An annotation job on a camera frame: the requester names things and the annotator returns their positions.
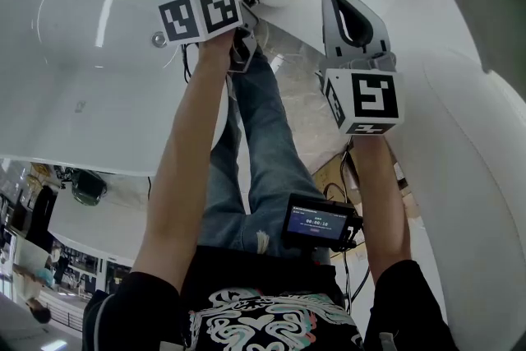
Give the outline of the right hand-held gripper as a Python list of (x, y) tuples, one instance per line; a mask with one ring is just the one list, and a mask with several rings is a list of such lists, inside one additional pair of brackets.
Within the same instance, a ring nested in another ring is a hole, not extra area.
[(322, 93), (339, 131), (383, 135), (403, 124), (404, 80), (395, 55), (383, 53), (390, 50), (384, 21), (361, 0), (321, 0), (321, 10), (328, 67)]

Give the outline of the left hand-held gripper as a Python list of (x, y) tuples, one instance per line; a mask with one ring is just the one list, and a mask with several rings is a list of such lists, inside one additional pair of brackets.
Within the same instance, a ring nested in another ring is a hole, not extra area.
[(259, 19), (251, 10), (262, 0), (164, 0), (159, 5), (166, 42), (200, 43), (234, 30), (231, 72), (246, 72), (256, 51), (253, 33)]

